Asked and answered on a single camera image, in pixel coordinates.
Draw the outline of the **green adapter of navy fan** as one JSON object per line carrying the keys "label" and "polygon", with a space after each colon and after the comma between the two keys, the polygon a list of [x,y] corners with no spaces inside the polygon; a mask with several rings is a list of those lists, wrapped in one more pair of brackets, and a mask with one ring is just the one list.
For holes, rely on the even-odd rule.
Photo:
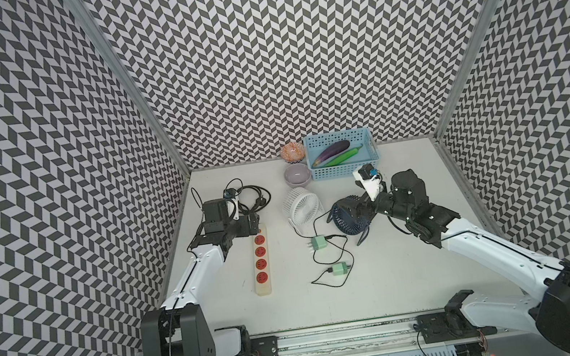
{"label": "green adapter of navy fan", "polygon": [[327,269],[327,272],[329,272],[330,274],[332,273],[334,276],[343,276],[348,274],[349,270],[350,270],[350,265],[348,265],[346,262],[340,262],[332,264]]}

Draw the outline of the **beige red power strip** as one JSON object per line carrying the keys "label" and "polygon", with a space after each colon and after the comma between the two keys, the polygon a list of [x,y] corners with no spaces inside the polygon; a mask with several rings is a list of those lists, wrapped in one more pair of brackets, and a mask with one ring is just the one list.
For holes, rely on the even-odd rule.
{"label": "beige red power strip", "polygon": [[272,293],[270,257],[268,248],[267,227],[260,223],[258,234],[253,237],[253,265],[255,280],[255,293],[258,296],[265,297]]}

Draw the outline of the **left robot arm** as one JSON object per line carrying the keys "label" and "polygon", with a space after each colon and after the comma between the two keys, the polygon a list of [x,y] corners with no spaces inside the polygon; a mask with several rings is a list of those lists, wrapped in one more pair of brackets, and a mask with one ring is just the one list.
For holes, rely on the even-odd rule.
{"label": "left robot arm", "polygon": [[188,246],[192,256],[182,278],[159,309],[141,322],[143,356],[244,356],[242,326],[214,330],[202,309],[203,293],[227,259],[238,237],[259,233],[258,214],[215,224],[200,224]]}

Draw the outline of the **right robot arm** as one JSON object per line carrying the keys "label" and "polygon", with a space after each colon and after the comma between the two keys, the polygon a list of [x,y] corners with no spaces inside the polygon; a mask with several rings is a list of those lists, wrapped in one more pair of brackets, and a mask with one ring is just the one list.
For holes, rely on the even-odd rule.
{"label": "right robot arm", "polygon": [[376,167],[365,164],[353,177],[364,194],[348,207],[350,216],[398,220],[408,235],[475,261],[523,292],[517,297],[466,289],[457,293],[456,310],[473,327],[536,333],[570,354],[570,259],[533,252],[432,203],[424,181],[412,170],[395,173],[387,184]]}

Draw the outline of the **green adapter of white fan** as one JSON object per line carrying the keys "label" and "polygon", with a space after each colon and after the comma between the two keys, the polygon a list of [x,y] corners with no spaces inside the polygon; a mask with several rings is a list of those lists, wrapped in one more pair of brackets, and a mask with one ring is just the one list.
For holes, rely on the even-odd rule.
{"label": "green adapter of white fan", "polygon": [[310,239],[311,249],[316,252],[328,246],[328,239],[325,236],[317,235]]}

